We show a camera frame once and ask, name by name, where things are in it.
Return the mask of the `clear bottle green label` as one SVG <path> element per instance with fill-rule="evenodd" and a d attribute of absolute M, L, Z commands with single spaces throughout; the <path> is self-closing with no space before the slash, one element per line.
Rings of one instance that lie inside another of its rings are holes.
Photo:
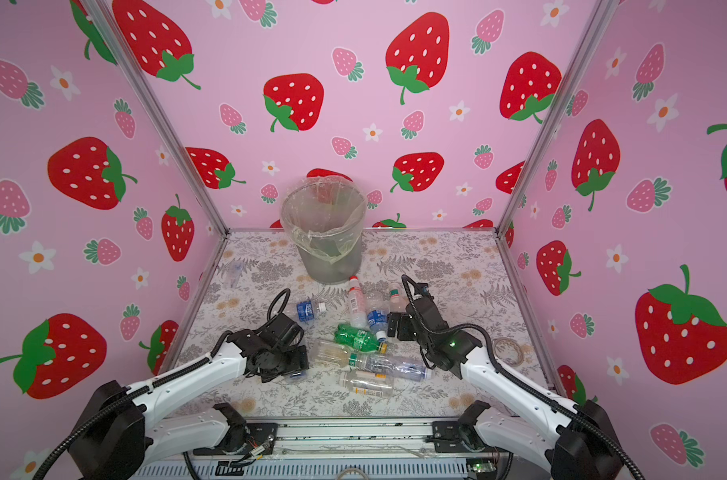
<path fill-rule="evenodd" d="M 389 311 L 405 313 L 405 309 L 407 309 L 407 298 L 396 285 L 389 286 Z"/>

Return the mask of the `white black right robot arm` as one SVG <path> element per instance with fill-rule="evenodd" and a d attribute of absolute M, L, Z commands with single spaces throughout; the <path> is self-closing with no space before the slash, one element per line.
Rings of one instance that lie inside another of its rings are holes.
<path fill-rule="evenodd" d="M 391 334 L 419 344 L 428 368 L 451 372 L 515 414 L 513 420 L 489 409 L 471 414 L 471 434 L 483 445 L 523 458 L 553 479 L 617 479 L 623 471 L 639 478 L 601 406 L 576 404 L 519 374 L 497 359 L 481 326 L 449 326 L 428 297 L 389 314 L 389 323 Z"/>

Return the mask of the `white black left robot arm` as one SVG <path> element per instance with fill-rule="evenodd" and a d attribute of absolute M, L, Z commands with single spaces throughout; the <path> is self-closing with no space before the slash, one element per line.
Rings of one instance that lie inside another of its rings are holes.
<path fill-rule="evenodd" d="M 143 466 L 197 449 L 239 452 L 249 440 L 247 422 L 228 403 L 183 417 L 172 412 L 224 382 L 268 383 L 308 366 L 301 343 L 282 344 L 267 332 L 224 332 L 213 350 L 159 377 L 100 386 L 66 450 L 85 479 L 128 479 Z"/>

